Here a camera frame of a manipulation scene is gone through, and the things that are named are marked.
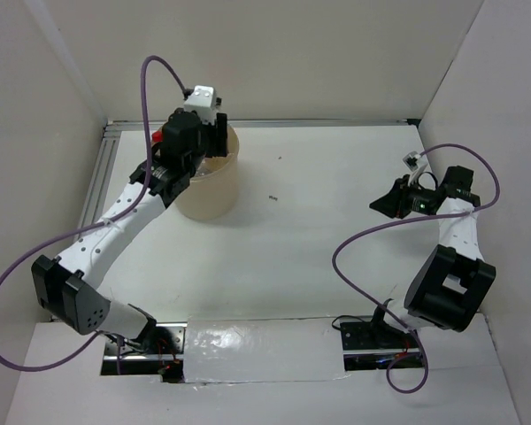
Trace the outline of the large red-label water bottle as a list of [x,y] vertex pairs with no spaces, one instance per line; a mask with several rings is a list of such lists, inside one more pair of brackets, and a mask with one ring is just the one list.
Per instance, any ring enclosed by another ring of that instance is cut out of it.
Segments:
[[153,144],[161,143],[163,141],[163,132],[161,129],[157,130],[151,135],[151,142]]

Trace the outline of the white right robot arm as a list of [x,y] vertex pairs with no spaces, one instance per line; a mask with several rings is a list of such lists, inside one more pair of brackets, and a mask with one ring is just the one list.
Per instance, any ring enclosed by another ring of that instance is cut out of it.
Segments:
[[439,241],[416,274],[404,301],[389,300],[383,317],[372,321],[368,335],[379,347],[390,346],[403,321],[409,328],[435,326],[464,331],[496,278],[496,268],[484,261],[478,244],[475,211],[480,198],[471,192],[473,171],[447,169],[436,189],[424,189],[405,175],[390,192],[369,207],[392,219],[409,213],[440,215]]

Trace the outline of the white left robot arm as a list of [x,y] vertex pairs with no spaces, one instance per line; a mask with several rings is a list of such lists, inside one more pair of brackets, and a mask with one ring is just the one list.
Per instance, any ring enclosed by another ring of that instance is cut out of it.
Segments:
[[54,259],[44,255],[31,266],[42,308],[81,335],[122,336],[135,352],[156,345],[156,320],[141,308],[110,300],[98,289],[120,254],[189,187],[203,159],[227,155],[227,115],[212,124],[177,109],[161,128],[161,139],[129,177],[97,227]]

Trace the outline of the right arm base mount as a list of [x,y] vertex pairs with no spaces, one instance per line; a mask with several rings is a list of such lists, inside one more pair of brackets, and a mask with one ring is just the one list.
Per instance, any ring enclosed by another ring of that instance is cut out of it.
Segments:
[[384,370],[422,368],[423,362],[415,339],[384,321],[384,312],[377,307],[368,316],[340,315],[331,327],[341,337],[344,370]]

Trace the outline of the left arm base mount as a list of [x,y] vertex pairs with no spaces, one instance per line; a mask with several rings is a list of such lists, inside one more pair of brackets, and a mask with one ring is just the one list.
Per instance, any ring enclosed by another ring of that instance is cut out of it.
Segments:
[[184,324],[158,324],[141,343],[107,336],[100,375],[151,376],[163,383],[184,382]]

